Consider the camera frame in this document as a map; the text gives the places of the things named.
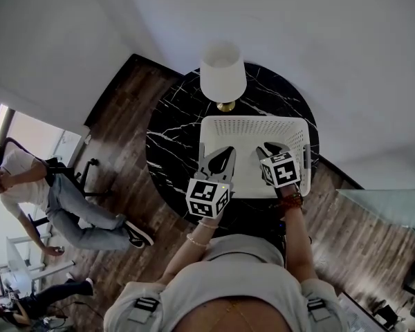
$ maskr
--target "forearm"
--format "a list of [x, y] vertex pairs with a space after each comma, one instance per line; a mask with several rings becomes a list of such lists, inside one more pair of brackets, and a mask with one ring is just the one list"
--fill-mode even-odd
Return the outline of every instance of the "forearm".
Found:
[[19, 307], [19, 310], [21, 312], [21, 315], [23, 316], [23, 318], [25, 320], [29, 320], [29, 316], [26, 313], [26, 310], [23, 308], [23, 306], [20, 304], [19, 300], [16, 300], [15, 303], [17, 304], [17, 306]]
[[37, 231], [35, 231], [34, 227], [30, 225], [23, 225], [26, 233], [28, 236], [34, 241], [34, 243], [41, 249], [44, 250], [46, 246], [44, 245], [43, 241], [39, 238]]
[[284, 220], [286, 222], [287, 269], [308, 264], [313, 266], [311, 241], [301, 209], [288, 209], [284, 213]]
[[[215, 223], [210, 222], [208, 225], [216, 226]], [[195, 242], [201, 245], [207, 245], [214, 235], [214, 232], [215, 229], [207, 228], [201, 224], [198, 224], [190, 236]], [[187, 239], [186, 242], [179, 248], [177, 253], [172, 257], [166, 267], [164, 275], [175, 276], [184, 267], [200, 261], [205, 251], [206, 247], [198, 246]]]
[[43, 179], [47, 175], [46, 166], [36, 161], [34, 165], [25, 172], [11, 176], [13, 185], [22, 183], [36, 182]]

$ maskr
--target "white plastic basket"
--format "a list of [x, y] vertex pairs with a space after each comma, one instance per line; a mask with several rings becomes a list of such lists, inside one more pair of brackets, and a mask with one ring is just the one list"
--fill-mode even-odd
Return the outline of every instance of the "white plastic basket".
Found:
[[204, 143], [205, 156], [226, 146], [237, 151], [232, 178], [234, 198], [276, 197], [274, 189], [261, 178], [255, 151], [258, 146], [264, 147], [265, 142], [280, 142], [295, 152], [301, 173], [300, 191], [306, 196], [311, 188], [311, 146], [308, 126], [303, 118], [208, 116], [201, 122], [200, 143]]

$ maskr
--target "gold lamp base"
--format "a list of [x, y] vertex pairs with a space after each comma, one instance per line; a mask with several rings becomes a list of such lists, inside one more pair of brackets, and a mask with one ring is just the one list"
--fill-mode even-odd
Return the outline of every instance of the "gold lamp base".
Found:
[[235, 101], [227, 103], [217, 102], [216, 107], [222, 112], [231, 112], [235, 108]]

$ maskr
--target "table lamp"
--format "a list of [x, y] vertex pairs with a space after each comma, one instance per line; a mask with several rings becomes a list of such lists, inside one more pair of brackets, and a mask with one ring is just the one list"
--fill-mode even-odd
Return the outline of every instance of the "table lamp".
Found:
[[239, 48], [229, 41], [217, 41], [205, 49], [200, 65], [200, 87], [222, 112], [235, 107], [246, 90], [246, 72]]

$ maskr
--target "black sneaker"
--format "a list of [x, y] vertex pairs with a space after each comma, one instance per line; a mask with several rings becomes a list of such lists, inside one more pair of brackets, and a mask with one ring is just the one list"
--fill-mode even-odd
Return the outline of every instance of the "black sneaker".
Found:
[[145, 243], [143, 242], [142, 239], [138, 238], [132, 231], [131, 229], [129, 229], [129, 227], [126, 225], [124, 227], [127, 231], [127, 234], [129, 235], [129, 243], [133, 246], [133, 247], [137, 247], [137, 248], [143, 248], [145, 247]]
[[140, 230], [139, 228], [137, 228], [133, 223], [126, 220], [124, 224], [125, 224], [125, 227], [127, 228], [128, 232], [130, 232], [130, 234], [132, 234], [132, 236], [135, 239], [141, 240], [142, 242], [146, 243], [148, 246], [152, 246], [154, 244], [154, 240], [146, 232], [144, 232], [144, 231]]

